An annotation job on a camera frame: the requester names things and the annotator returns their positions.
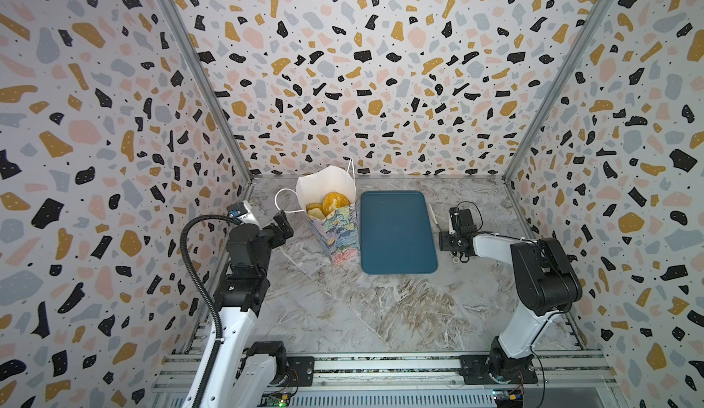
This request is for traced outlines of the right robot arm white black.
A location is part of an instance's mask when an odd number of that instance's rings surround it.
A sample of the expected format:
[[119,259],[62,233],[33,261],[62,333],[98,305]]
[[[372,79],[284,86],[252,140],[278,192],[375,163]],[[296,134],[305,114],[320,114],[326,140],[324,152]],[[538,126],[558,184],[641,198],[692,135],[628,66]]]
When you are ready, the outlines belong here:
[[448,229],[438,234],[439,248],[459,262],[494,259],[513,268],[519,303],[511,321],[492,344],[483,371],[499,384],[528,375],[535,343],[554,317],[569,313],[583,296],[577,274],[555,238],[526,239],[483,230],[462,204],[448,210]]

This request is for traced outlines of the small oval bread roll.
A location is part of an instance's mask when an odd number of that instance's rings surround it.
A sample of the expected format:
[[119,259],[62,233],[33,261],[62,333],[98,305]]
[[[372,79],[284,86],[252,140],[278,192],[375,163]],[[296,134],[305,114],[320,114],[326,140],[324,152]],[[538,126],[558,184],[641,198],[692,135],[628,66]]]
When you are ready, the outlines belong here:
[[324,220],[326,214],[324,213],[324,208],[321,203],[311,203],[306,206],[306,214],[311,219]]

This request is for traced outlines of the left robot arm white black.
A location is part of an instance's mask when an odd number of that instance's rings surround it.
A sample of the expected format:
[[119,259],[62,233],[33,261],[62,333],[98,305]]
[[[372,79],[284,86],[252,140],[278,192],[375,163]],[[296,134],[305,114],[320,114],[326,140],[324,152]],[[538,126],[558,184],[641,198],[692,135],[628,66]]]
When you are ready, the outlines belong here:
[[[225,243],[228,266],[213,293],[205,288],[188,250],[191,229],[206,221],[232,226]],[[283,343],[247,343],[271,286],[271,252],[292,237],[285,212],[278,212],[263,227],[247,201],[229,206],[223,216],[202,215],[185,225],[179,241],[183,264],[211,316],[203,358],[185,407],[257,407],[269,388],[286,384],[289,368]]]

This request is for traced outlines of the floral paper bag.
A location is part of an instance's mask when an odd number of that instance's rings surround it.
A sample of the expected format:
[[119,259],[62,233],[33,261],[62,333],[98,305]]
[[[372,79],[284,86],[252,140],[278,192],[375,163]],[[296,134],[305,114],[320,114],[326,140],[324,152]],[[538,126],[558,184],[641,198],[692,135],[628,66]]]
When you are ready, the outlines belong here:
[[[335,265],[350,261],[359,255],[358,216],[355,204],[357,186],[354,170],[355,165],[352,161],[348,162],[346,168],[330,165],[317,173],[300,177],[295,188],[282,188],[277,193],[281,195],[289,192],[295,195],[298,205],[285,213],[306,215],[324,252]],[[322,204],[324,197],[331,192],[345,195],[350,201],[350,206],[335,210],[324,220],[308,217],[306,206],[311,203]]]

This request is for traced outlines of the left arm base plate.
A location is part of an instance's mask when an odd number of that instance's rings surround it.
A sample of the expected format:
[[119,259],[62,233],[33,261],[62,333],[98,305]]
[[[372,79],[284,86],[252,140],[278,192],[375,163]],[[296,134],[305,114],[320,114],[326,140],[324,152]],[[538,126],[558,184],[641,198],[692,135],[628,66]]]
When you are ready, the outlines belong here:
[[242,370],[236,376],[235,390],[267,389],[268,387],[310,387],[313,384],[315,358],[293,356],[286,360],[266,354],[256,354],[244,360]]

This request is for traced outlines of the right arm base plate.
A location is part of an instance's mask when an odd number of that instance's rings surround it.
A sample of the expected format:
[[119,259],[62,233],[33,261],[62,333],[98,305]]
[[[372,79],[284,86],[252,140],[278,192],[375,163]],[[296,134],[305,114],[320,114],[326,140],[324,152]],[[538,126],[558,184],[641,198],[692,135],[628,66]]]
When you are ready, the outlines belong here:
[[519,360],[492,355],[461,355],[459,375],[466,385],[518,385],[539,381],[529,356]]

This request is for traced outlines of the large oval brown bread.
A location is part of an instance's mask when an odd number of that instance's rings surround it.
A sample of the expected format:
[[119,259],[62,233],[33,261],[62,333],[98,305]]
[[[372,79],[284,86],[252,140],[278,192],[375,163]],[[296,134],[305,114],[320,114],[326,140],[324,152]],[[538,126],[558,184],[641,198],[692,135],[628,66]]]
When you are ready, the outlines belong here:
[[350,206],[350,201],[345,195],[337,192],[331,192],[325,196],[322,202],[322,211],[327,217],[335,210],[347,206]]

